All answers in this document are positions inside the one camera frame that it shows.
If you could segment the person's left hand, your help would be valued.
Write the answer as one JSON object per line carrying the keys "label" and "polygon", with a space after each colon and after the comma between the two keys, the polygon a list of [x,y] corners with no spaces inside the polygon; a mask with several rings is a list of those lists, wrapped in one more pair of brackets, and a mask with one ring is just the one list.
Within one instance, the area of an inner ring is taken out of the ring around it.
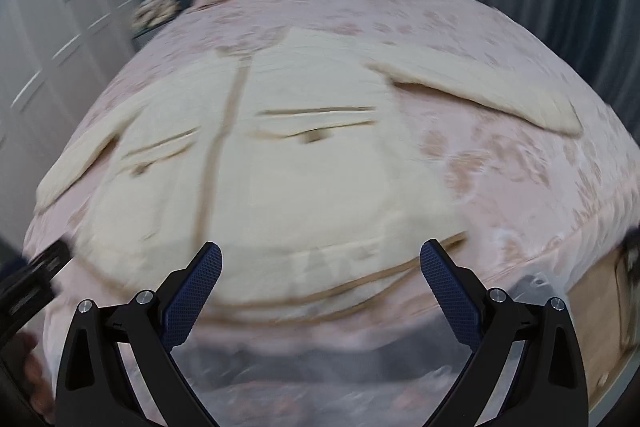
{"label": "person's left hand", "polygon": [[1,425],[52,426],[55,399],[36,357],[37,338],[18,332],[1,348]]}

